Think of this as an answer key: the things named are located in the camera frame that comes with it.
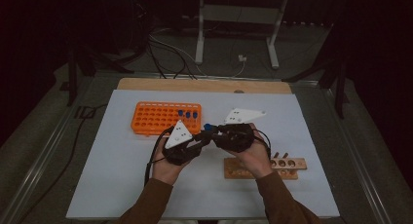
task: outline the wooden board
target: wooden board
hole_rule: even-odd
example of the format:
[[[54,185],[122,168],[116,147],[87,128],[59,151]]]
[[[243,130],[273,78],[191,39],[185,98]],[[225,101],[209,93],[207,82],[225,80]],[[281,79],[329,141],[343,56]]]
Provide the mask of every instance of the wooden board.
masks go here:
[[[285,82],[123,78],[118,90],[212,93],[291,93]]]
[[[307,169],[303,158],[272,159],[271,167],[282,179],[298,179],[298,169]],[[224,176],[227,179],[252,179],[252,174],[237,158],[224,159]]]

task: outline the white tabletop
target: white tabletop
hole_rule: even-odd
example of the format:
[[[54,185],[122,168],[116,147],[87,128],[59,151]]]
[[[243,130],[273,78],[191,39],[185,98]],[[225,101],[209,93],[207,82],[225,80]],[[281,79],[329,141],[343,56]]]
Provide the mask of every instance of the white tabletop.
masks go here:
[[[139,101],[195,102],[202,123],[222,125],[233,108],[266,111],[254,121],[270,138],[272,154],[305,158],[298,180],[285,180],[298,202],[320,217],[339,216],[316,148],[294,94],[114,91],[73,196],[67,218],[117,218],[143,188],[144,171],[156,137],[134,134],[131,119]],[[225,179],[223,159],[232,157],[213,142],[181,172],[165,219],[264,218],[262,198],[252,179]]]

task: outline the metal stand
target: metal stand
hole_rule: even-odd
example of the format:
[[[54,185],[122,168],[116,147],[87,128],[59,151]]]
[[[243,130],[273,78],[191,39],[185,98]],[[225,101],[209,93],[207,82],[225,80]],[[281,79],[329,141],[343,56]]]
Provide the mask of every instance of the metal stand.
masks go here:
[[[81,43],[77,42],[77,40],[73,39],[73,37],[71,37],[68,42],[67,58],[69,67],[69,82],[67,85],[67,89],[69,91],[69,100],[67,102],[67,106],[71,106],[77,96],[77,65],[79,65],[80,70],[85,76],[93,76],[96,72],[94,63],[91,60],[91,56],[116,71],[119,71],[121,73],[133,73],[133,71],[122,67],[106,56],[103,56],[102,54],[96,52],[89,46],[82,45]]]
[[[317,71],[324,69],[325,72],[319,79],[319,87],[322,89],[330,89],[334,81],[337,79],[336,95],[334,101],[334,107],[341,119],[344,119],[343,115],[343,102],[344,102],[344,86],[346,79],[347,58],[331,58],[322,64],[312,66],[309,69],[292,76],[290,78],[282,79],[283,82],[295,83],[304,77],[307,77]]]
[[[204,56],[204,20],[233,21],[233,22],[253,22],[273,24],[274,30],[271,37],[266,40],[268,54],[273,68],[279,68],[274,44],[282,23],[282,16],[288,0],[282,0],[282,5],[278,9],[264,9],[252,7],[235,7],[205,4],[200,0],[198,42],[195,53],[195,62],[199,65],[203,63]]]

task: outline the black cable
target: black cable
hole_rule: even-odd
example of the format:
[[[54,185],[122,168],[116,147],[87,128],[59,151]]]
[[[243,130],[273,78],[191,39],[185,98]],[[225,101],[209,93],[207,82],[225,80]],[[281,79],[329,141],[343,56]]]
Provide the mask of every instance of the black cable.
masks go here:
[[[177,54],[178,56],[180,56],[180,57],[182,58],[182,56],[181,56],[180,53],[178,53],[177,51],[174,51],[174,50],[172,50],[172,49],[164,48],[164,47],[160,47],[160,46],[155,46],[155,45],[152,45],[152,44],[150,44],[150,46],[155,47],[155,48],[158,48],[158,49],[161,49],[161,50],[166,50],[166,51],[175,53],[175,54]],[[175,71],[166,69],[166,68],[163,67],[163,66],[162,66],[162,67],[163,67],[166,71],[169,71],[169,72],[171,72],[171,73],[175,73],[175,75],[173,76],[173,79],[175,79],[175,78],[177,77],[177,75],[179,75],[179,74],[187,67],[186,61],[183,60],[183,62],[184,62],[184,65],[183,65],[183,67],[182,67],[178,72],[175,72]]]
[[[152,150],[152,153],[151,153],[151,157],[150,157],[150,159],[149,159],[149,162],[148,162],[148,164],[146,164],[145,183],[144,183],[144,186],[146,186],[146,183],[148,183],[148,181],[149,181],[149,172],[150,172],[150,170],[151,170],[152,164],[155,163],[153,160],[154,160],[155,152],[156,152],[156,150],[157,150],[157,148],[158,148],[158,144],[159,144],[159,142],[161,141],[162,137],[164,137],[164,135],[165,135],[166,133],[171,133],[171,132],[173,131],[173,128],[174,128],[174,126],[170,126],[169,128],[167,128],[167,129],[165,129],[164,131],[162,131],[162,133],[158,136],[158,139],[156,140],[155,145],[154,145],[154,149]]]
[[[145,50],[141,49],[139,51],[134,52],[134,54],[131,56],[126,56],[126,57],[116,59],[114,60],[114,62],[117,62],[120,65],[127,65],[133,61],[136,61],[138,58],[140,58],[143,55],[143,52],[145,52]]]
[[[159,161],[161,161],[161,160],[163,160],[163,159],[166,159],[166,158],[167,158],[167,157],[163,157],[162,159],[158,159],[158,160],[152,161],[152,164],[158,163]]]
[[[270,141],[270,139],[268,138],[267,134],[264,133],[263,131],[258,130],[258,129],[252,129],[252,130],[253,130],[253,131],[258,131],[258,132],[262,133],[262,134],[267,138],[268,144],[267,144],[263,139],[261,139],[261,138],[259,138],[259,137],[257,137],[257,136],[254,136],[254,138],[255,138],[256,140],[264,143],[264,145],[267,147],[268,158],[271,159],[271,141]]]
[[[347,221],[346,221],[346,219],[344,219],[343,216],[340,216],[340,219],[343,220],[343,222],[347,224]]]
[[[189,76],[191,79],[197,80],[197,77],[195,77],[195,75],[194,75],[194,74],[191,72],[191,70],[189,69],[188,63],[186,62],[185,58],[182,56],[182,54],[181,54],[175,47],[173,47],[173,46],[171,46],[171,45],[168,45],[168,44],[165,44],[165,43],[162,43],[162,42],[159,42],[159,41],[156,41],[156,40],[151,40],[151,39],[149,39],[149,41],[152,42],[152,43],[156,43],[156,44],[162,45],[162,46],[164,46],[164,47],[166,47],[166,48],[157,47],[157,46],[154,46],[154,45],[152,45],[152,46],[154,46],[154,47],[156,47],[156,48],[159,48],[159,49],[164,49],[164,50],[170,51],[170,52],[178,55],[178,56],[181,58],[182,63],[183,63],[183,68],[182,68],[181,70],[179,70],[179,71],[175,74],[175,76],[173,77],[173,79],[175,79],[175,78],[176,78],[181,72],[183,72],[183,70],[186,68],[187,71],[188,71],[188,76]]]
[[[82,122],[80,123],[77,131],[76,131],[76,136],[75,136],[75,140],[73,141],[73,145],[72,145],[72,150],[69,156],[69,160],[67,161],[66,165],[64,166],[63,170],[60,172],[60,174],[57,176],[57,178],[52,182],[52,184],[48,187],[48,189],[46,189],[46,191],[42,194],[42,196],[40,196],[39,199],[36,200],[36,202],[27,210],[27,212],[20,218],[19,223],[22,223],[24,221],[24,219],[28,216],[28,214],[37,206],[40,204],[40,202],[42,202],[42,200],[49,194],[49,192],[52,190],[52,188],[57,184],[57,182],[61,179],[61,177],[63,176],[63,174],[67,171],[67,168],[69,167],[70,163],[73,160],[75,151],[76,151],[76,145],[77,145],[77,140],[79,138],[79,133],[80,130],[83,126],[83,124],[85,123],[85,121],[88,119],[88,117],[91,117],[94,115],[94,113],[96,112],[97,109],[106,106],[107,104],[103,104],[103,105],[99,105],[97,107],[89,107],[89,106],[85,106],[85,107],[89,107],[92,108],[92,110],[86,114],[85,118],[82,119]]]
[[[164,77],[164,79],[166,79],[167,77],[165,76],[164,72],[163,72],[162,69],[161,69],[161,67],[163,67],[163,66],[159,63],[158,59],[155,58],[155,56],[154,56],[154,54],[153,54],[153,51],[152,51],[152,48],[151,48],[150,46],[148,46],[148,50],[146,50],[146,53],[147,53],[150,57],[152,57],[152,60],[154,61],[155,66],[156,66],[156,68],[158,69],[158,72],[159,72],[160,76],[162,76],[162,77]]]

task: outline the white cable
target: white cable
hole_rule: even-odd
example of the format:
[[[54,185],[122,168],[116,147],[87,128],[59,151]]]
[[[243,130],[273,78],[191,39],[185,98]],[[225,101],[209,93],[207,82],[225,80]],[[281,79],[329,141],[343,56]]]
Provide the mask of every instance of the white cable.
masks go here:
[[[241,71],[238,72],[237,75],[234,75],[234,76],[231,76],[231,77],[228,77],[228,78],[236,78],[236,77],[239,76],[241,73],[243,73],[244,68],[245,68],[245,61],[243,60],[243,68],[241,68]]]
[[[165,45],[165,46],[174,48],[174,49],[176,49],[176,50],[178,50],[178,51],[181,51],[182,53],[184,53],[185,55],[187,55],[188,57],[190,57],[191,60],[194,62],[195,66],[197,67],[198,71],[199,71],[201,74],[203,74],[203,75],[205,75],[206,77],[208,77],[208,75],[206,75],[206,74],[200,69],[200,67],[198,67],[197,63],[195,63],[194,58],[191,57],[191,56],[190,56],[188,53],[186,53],[184,50],[179,49],[179,48],[177,48],[177,47],[175,47],[175,46],[169,45],[169,44],[167,44],[167,43],[161,42],[160,40],[158,40],[158,39],[156,39],[155,37],[153,37],[151,34],[149,34],[149,36],[150,36],[154,41],[156,41],[156,42],[158,42],[158,43],[160,43],[160,44],[162,44],[162,45]]]

